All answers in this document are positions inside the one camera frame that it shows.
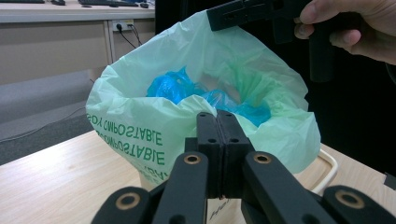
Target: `wall socket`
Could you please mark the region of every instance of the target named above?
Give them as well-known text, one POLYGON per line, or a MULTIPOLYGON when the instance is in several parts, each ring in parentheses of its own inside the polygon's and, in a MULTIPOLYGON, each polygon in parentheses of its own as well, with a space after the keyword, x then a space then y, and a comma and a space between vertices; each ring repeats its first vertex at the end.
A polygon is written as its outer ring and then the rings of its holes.
POLYGON ((133 25, 134 24, 134 20, 116 20, 116 21, 113 21, 113 31, 114 32, 118 32, 119 31, 119 29, 117 29, 117 24, 121 25, 122 31, 132 30, 132 28, 129 27, 128 25, 133 25))

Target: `gray floor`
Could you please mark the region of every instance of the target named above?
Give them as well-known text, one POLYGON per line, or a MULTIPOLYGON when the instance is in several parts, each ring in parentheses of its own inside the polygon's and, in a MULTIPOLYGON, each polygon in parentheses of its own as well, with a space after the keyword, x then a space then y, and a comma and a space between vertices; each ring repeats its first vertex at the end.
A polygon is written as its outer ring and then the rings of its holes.
POLYGON ((92 130, 88 71, 0 86, 0 165, 92 130))

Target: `finger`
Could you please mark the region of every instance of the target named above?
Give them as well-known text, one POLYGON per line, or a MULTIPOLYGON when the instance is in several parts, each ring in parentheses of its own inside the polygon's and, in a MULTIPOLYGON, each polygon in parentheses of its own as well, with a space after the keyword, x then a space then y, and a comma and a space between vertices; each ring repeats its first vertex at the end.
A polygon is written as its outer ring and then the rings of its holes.
POLYGON ((330 35, 332 45, 342 49, 349 49, 357 44, 359 40, 361 40, 361 32, 358 30, 345 30, 330 35))
POLYGON ((298 23, 294 27, 294 35, 299 39, 308 39, 314 33, 314 26, 298 23))
POLYGON ((380 1, 372 0, 313 0, 302 10, 300 20, 305 24, 326 21, 340 12, 372 13, 380 1))

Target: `keyboard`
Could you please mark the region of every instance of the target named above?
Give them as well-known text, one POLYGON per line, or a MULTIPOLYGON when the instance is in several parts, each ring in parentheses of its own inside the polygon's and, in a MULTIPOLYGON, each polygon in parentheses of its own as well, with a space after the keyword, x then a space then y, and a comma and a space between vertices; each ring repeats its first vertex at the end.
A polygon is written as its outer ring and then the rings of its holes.
POLYGON ((111 0, 78 0, 78 2, 83 6, 139 7, 137 3, 111 0))
POLYGON ((45 3, 44 0, 0 0, 0 3, 45 3))

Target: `crumpled blue plastic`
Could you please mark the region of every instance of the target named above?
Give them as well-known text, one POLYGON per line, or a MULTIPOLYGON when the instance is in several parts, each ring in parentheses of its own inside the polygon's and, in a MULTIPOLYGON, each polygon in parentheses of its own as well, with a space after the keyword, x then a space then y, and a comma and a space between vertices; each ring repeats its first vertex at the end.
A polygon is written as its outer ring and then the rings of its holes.
POLYGON ((164 97, 177 105, 194 94, 206 99, 216 109, 245 117, 257 127, 271 118, 271 110, 266 102, 262 101, 259 106, 252 106, 248 102, 239 105, 225 91, 208 91, 200 83, 192 82, 186 73, 186 67, 154 78, 148 87, 147 97, 164 97))

